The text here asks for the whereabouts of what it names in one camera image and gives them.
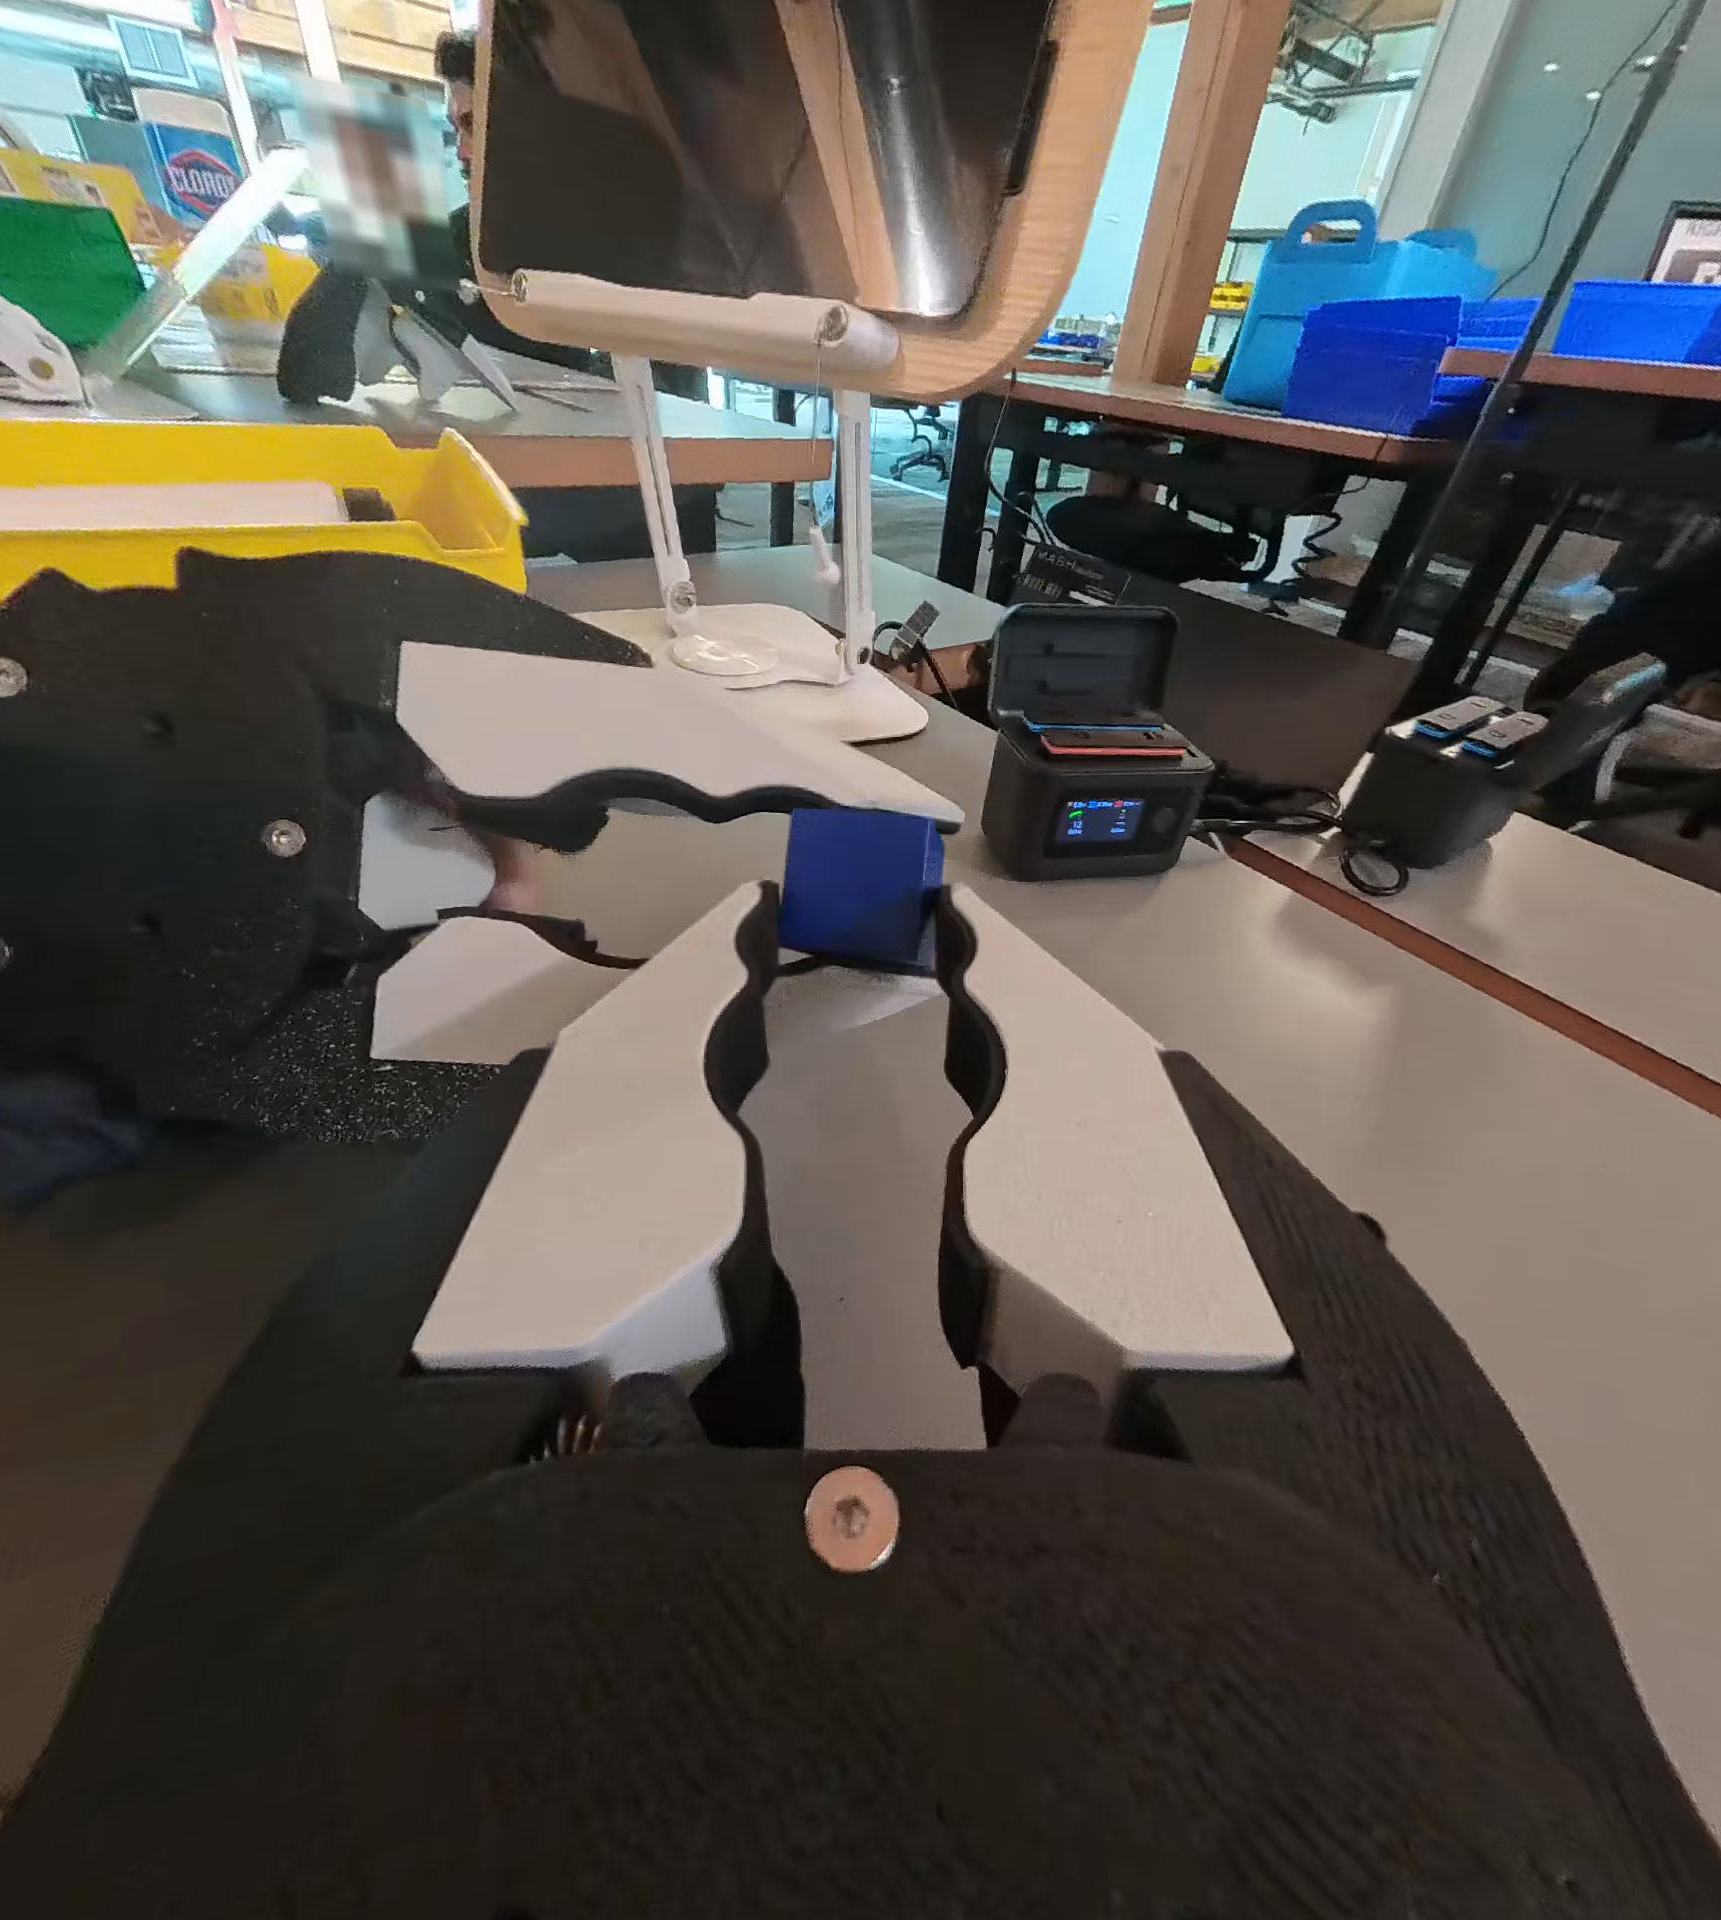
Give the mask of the black battery charger case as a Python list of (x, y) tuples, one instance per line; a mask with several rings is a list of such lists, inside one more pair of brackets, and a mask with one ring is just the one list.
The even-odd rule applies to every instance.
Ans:
[(1666, 663), (1628, 656), (1546, 710), (1464, 696), (1386, 724), (1338, 807), (1341, 850), (1440, 868), (1495, 840), (1545, 788), (1613, 753), (1663, 696)]
[(1161, 716), (1176, 641), (1161, 609), (1006, 609), (980, 832), (1010, 880), (1145, 880), (1177, 863), (1215, 761)]

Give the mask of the wooden support post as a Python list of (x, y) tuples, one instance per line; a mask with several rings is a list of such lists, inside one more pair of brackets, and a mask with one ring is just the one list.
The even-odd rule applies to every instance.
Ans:
[(1113, 383), (1186, 384), (1288, 4), (1191, 4)]

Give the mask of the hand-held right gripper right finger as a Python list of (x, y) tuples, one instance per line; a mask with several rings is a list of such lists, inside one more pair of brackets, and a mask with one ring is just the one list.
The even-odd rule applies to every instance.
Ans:
[(1161, 1044), (989, 899), (939, 890), (944, 1340), (985, 1446), (1067, 1382), (1103, 1438), (1152, 1382), (1288, 1382), (1261, 1278)]

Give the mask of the blue toolbox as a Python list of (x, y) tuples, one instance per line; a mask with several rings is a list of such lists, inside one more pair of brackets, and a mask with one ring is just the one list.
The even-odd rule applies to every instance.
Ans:
[(1244, 407), (1280, 412), (1301, 319), (1320, 304), (1490, 297), (1495, 272), (1477, 249), (1466, 228), (1381, 237), (1374, 207), (1360, 199), (1301, 207), (1261, 258), (1216, 392)]

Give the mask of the black and white headset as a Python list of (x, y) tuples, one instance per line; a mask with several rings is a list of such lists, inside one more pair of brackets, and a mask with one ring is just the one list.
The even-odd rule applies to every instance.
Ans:
[(420, 407), (444, 407), (462, 388), (481, 388), (500, 412), (518, 403), (489, 348), (420, 290), (398, 304), (375, 278), (322, 269), (279, 329), (279, 403), (351, 403), (394, 373), (411, 380)]

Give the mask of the studio light on tripod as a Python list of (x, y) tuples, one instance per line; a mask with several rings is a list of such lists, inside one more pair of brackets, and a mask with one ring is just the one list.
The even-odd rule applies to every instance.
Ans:
[(1540, 354), (1540, 342), (1562, 309), (1562, 302), (1566, 297), (1566, 286), (1569, 286), (1569, 282), (1589, 249), (1589, 237), (1592, 237), (1632, 155), (1640, 149), (1646, 127), (1651, 123), (1655, 110), (1663, 109), (1663, 97), (1679, 73), (1683, 45), (1687, 45), (1704, 11), (1707, 11), (1707, 4), (1666, 4), (1659, 13), (1659, 24), (1637, 43), (1632, 57), (1626, 57), (1615, 64), (1615, 73), (1608, 74), (1608, 82), (1615, 82), (1615, 79), (1628, 79), (1628, 74), (1641, 73), (1646, 79), (1641, 79), (1640, 101), (1628, 109), (1628, 117), (1626, 117), (1622, 132), (1615, 135), (1615, 145), (1613, 145), (1605, 162), (1600, 168), (1600, 181), (1592, 183), (1592, 193), (1589, 193), (1583, 211), (1576, 216), (1576, 227), (1566, 234), (1566, 249), (1557, 254), (1557, 264), (1546, 273), (1545, 295), (1540, 295), (1531, 319), (1526, 323), (1519, 346), (1501, 363), (1501, 369), (1491, 376), (1490, 395), (1473, 421), (1466, 445), (1455, 455), (1455, 464), (1448, 467), (1416, 535), (1403, 550), (1403, 565), (1399, 565), (1394, 588), (1386, 588), (1386, 596), (1374, 609), (1372, 625), (1360, 635), (1360, 641), (1367, 648), (1392, 650), (1392, 641), (1399, 631), (1399, 611), (1407, 611), (1407, 600), (1420, 590), (1420, 584), (1427, 578), (1427, 565), (1430, 565), (1453, 512), (1464, 505), (1464, 499), (1468, 493), (1477, 493), (1477, 484), (1486, 478), (1486, 467), (1491, 464), (1491, 456), (1499, 451), (1501, 429), (1508, 425), (1516, 400), (1526, 388), (1526, 376)]

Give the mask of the tilted grey screen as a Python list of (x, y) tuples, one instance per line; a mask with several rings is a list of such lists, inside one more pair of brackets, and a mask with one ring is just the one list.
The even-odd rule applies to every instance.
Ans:
[(277, 147), (254, 162), (176, 261), (156, 272), (143, 302), (78, 363), (78, 380), (89, 395), (100, 395), (120, 383), (153, 348), (156, 335), (248, 249), (269, 210), (296, 186), (304, 168), (306, 155), (296, 145)]

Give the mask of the small blue parts bin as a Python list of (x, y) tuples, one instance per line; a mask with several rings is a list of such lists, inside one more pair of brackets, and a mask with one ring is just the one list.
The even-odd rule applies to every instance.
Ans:
[(1721, 369), (1721, 283), (1576, 282), (1550, 354)]
[(1464, 438), (1491, 392), (1491, 373), (1455, 373), (1458, 357), (1506, 365), (1539, 309), (1540, 302), (1535, 297), (1458, 302), (1448, 346), (1407, 434), (1423, 442)]
[(1458, 297), (1324, 302), (1301, 319), (1280, 412), (1286, 419), (1416, 438), (1435, 412)]

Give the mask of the green storage bin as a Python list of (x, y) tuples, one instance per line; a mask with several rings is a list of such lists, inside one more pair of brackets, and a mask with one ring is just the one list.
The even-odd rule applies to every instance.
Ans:
[(0, 297), (72, 357), (96, 348), (143, 295), (140, 269), (104, 207), (0, 199)]

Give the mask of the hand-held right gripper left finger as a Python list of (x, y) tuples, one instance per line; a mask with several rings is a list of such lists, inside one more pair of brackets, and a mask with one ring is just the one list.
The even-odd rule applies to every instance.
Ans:
[(734, 887), (544, 1052), (414, 1332), (420, 1373), (547, 1373), (587, 1414), (655, 1374), (717, 1443), (803, 1443), (798, 1305), (743, 1128), (777, 921), (777, 885)]

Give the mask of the dark blue cube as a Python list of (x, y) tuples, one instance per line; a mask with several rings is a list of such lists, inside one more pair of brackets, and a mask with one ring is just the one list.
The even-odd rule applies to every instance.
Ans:
[(812, 807), (791, 815), (777, 944), (876, 974), (932, 968), (944, 832), (915, 814)]

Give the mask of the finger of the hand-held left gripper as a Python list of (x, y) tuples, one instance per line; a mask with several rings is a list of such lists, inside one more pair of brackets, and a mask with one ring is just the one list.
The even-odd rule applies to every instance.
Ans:
[(577, 921), (462, 911), (440, 918), (375, 979), (375, 1064), (507, 1064), (547, 1048), (647, 968)]
[(534, 846), (563, 850), (610, 810), (734, 823), (832, 807), (963, 831), (928, 783), (743, 704), (667, 665), (408, 641), (390, 716), (462, 826)]

